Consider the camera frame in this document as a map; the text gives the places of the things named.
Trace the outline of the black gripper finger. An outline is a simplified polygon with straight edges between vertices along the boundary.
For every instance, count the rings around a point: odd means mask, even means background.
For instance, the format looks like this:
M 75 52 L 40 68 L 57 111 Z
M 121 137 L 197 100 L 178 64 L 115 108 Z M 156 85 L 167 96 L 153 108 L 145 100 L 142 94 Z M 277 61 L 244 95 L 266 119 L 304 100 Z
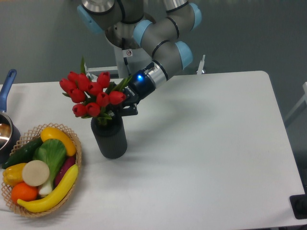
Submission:
M 112 118 L 123 117 L 123 116 L 133 116 L 137 114 L 138 114 L 138 110 L 137 110 L 136 104 L 129 104 L 126 106 L 123 106 L 122 104 L 114 105 L 111 107 L 109 111 L 109 115 Z

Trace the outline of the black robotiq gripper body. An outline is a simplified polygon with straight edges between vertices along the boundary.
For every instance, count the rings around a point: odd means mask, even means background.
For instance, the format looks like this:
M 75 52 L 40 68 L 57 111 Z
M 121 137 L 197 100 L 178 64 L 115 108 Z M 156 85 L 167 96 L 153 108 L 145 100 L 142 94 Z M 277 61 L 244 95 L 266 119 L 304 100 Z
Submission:
M 126 99 L 122 103 L 124 107 L 139 104 L 141 100 L 155 90 L 154 83 L 144 70 L 139 70 L 124 78 L 121 81 L 121 87 L 123 87 L 123 92 L 126 95 Z

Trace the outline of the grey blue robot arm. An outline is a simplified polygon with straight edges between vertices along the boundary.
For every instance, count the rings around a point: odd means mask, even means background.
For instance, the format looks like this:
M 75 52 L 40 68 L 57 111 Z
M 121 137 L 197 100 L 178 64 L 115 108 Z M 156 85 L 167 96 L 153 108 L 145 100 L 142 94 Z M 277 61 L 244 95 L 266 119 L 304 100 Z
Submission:
M 187 0 L 165 0 L 164 6 L 166 17 L 156 23 L 145 14 L 142 0 L 83 0 L 77 7 L 89 30 L 104 33 L 118 48 L 146 53 L 135 70 L 123 61 L 133 76 L 124 89 L 127 99 L 113 109 L 120 116 L 136 115 L 142 99 L 193 61 L 191 49 L 179 38 L 199 26 L 200 9 Z

